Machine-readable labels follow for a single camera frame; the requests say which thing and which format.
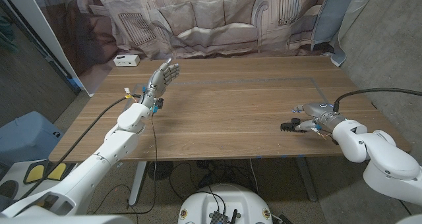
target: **small white device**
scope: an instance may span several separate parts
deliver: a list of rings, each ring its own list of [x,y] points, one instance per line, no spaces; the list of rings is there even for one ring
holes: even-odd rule
[[[137,66],[139,55],[118,55],[113,59],[116,66]]]

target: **table top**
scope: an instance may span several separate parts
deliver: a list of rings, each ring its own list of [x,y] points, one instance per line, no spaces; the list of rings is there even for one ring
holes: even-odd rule
[[[296,105],[314,101],[333,103],[356,90],[353,82],[329,57],[269,57],[232,59],[183,59],[181,73],[163,95],[164,106],[154,115],[158,160],[235,159],[342,155],[331,139],[314,132],[280,131]],[[125,95],[123,88],[140,94],[162,61],[142,61],[137,67],[117,67],[104,80],[49,159],[57,161],[108,105]],[[133,100],[111,108],[80,141],[66,161],[83,161],[94,153],[117,117]],[[363,94],[342,100],[340,113],[349,119],[389,133],[399,148],[410,144]],[[137,149],[124,158],[155,159],[150,123]]]

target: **robotic arm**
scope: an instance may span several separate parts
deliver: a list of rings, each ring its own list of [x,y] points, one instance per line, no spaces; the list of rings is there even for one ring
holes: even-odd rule
[[[154,107],[162,102],[166,86],[179,76],[179,65],[163,63],[148,81],[138,103],[133,103],[117,119],[117,124],[106,134],[104,143],[72,173],[56,186],[31,195],[11,205],[1,214],[6,217],[30,215],[85,214],[94,189],[109,169],[120,159],[133,152],[138,138],[144,132],[144,120],[152,116]]]
[[[295,130],[319,133],[324,129],[332,133],[348,160],[361,163],[370,159],[363,179],[372,189],[422,206],[422,168],[412,156],[397,148],[386,132],[368,133],[365,125],[333,112],[333,106],[327,103],[307,103],[293,110],[312,117]]]

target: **metal table leg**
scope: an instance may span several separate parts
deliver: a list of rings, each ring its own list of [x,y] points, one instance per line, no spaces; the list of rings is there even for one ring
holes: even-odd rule
[[[144,172],[146,168],[146,161],[139,161],[138,167],[136,168],[135,178],[133,179],[132,191],[129,196],[129,205],[134,206],[138,202],[138,197],[140,193],[140,185],[144,178]]]
[[[301,172],[302,181],[305,185],[306,192],[308,194],[308,199],[311,202],[316,202],[318,200],[317,193],[315,192],[315,187],[312,182],[311,174],[308,169],[308,164],[306,163],[306,159],[304,157],[296,157],[297,166],[299,166],[299,170]]]

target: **wall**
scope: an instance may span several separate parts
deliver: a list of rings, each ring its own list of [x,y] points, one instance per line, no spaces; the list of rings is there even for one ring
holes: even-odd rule
[[[422,0],[370,0],[342,39],[341,66],[360,88],[422,91]],[[422,98],[378,92],[367,95],[413,144],[422,163]]]

